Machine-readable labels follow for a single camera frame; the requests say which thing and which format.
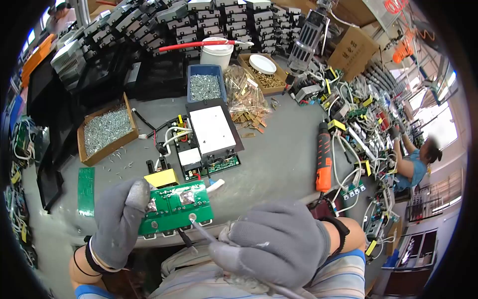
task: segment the screwdriver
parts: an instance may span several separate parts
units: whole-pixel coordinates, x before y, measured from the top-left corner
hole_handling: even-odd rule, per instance
[[[315,189],[327,192],[331,185],[332,151],[330,147],[330,134],[326,122],[319,124],[317,136],[317,178]]]

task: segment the wooden tray of screws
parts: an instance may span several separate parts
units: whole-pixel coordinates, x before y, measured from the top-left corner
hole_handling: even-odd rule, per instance
[[[267,57],[269,60],[271,60],[275,64],[277,71],[273,75],[266,75],[254,69],[253,67],[251,67],[249,64],[249,57],[253,54]],[[271,58],[269,54],[265,54],[265,53],[239,54],[238,61],[240,65],[243,68],[245,68],[255,78],[264,96],[268,94],[280,93],[284,90],[285,78],[287,77],[287,74],[274,61],[274,59]]]

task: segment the glove fingertip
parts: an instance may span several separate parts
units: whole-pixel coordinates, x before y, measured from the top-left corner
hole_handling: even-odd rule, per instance
[[[150,188],[145,179],[136,180],[126,197],[125,205],[140,211],[145,211],[146,206],[150,200]]]

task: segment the gray work glove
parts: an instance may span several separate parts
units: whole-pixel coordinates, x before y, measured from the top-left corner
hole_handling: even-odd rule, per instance
[[[398,132],[398,129],[394,126],[390,127],[388,129],[388,133],[390,134],[390,139],[392,141],[395,141],[396,139],[400,139],[400,133]]]
[[[252,208],[209,245],[222,269],[283,287],[309,282],[328,257],[330,236],[300,202],[268,202]]]
[[[91,248],[108,266],[126,265],[149,199],[148,182],[135,178],[105,190],[95,203],[98,230],[91,237]]]

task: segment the plastic bag of brass terminals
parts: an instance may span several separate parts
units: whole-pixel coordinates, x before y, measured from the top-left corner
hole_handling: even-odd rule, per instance
[[[229,112],[247,111],[254,115],[271,113],[254,78],[241,66],[229,66],[224,72]]]

